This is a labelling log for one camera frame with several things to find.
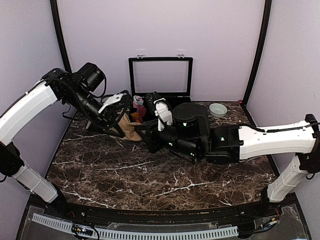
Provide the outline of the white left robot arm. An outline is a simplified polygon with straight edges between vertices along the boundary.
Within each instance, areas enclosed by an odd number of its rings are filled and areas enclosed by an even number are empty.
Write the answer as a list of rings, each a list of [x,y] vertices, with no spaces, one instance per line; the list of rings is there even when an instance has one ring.
[[[73,73],[54,68],[0,115],[1,175],[13,178],[45,203],[51,204],[51,210],[60,218],[67,218],[71,213],[70,206],[64,202],[64,195],[22,158],[14,141],[20,133],[34,127],[39,122],[38,116],[58,102],[74,107],[102,134],[124,137],[119,124],[132,97],[127,90],[94,95],[96,88],[107,82],[104,72],[90,62]]]

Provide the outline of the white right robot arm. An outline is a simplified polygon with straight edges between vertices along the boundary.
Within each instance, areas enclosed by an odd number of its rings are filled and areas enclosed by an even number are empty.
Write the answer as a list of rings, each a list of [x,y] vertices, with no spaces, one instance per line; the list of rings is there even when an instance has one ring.
[[[320,128],[312,114],[288,125],[256,127],[246,123],[211,128],[209,118],[227,114],[220,103],[209,107],[183,102],[176,107],[158,93],[134,96],[133,107],[147,109],[154,119],[135,127],[149,152],[167,148],[188,160],[237,163],[253,157],[294,153],[286,169],[261,192],[255,213],[266,217],[303,178],[320,171]]]

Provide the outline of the magenta striped sock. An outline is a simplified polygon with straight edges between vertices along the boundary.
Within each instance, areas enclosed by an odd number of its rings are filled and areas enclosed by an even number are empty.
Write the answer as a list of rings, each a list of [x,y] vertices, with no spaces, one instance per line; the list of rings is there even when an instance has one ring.
[[[143,117],[140,115],[139,112],[132,113],[131,117],[132,117],[134,122],[137,122],[137,123],[140,123],[140,124],[143,123]]]

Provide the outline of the brown sock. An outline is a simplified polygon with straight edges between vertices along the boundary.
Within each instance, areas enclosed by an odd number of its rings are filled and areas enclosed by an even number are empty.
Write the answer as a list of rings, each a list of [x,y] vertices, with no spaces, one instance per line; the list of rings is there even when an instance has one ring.
[[[124,132],[124,140],[140,142],[141,136],[135,131],[135,127],[139,126],[138,122],[131,122],[127,113],[124,113],[121,120],[118,122],[119,127]]]

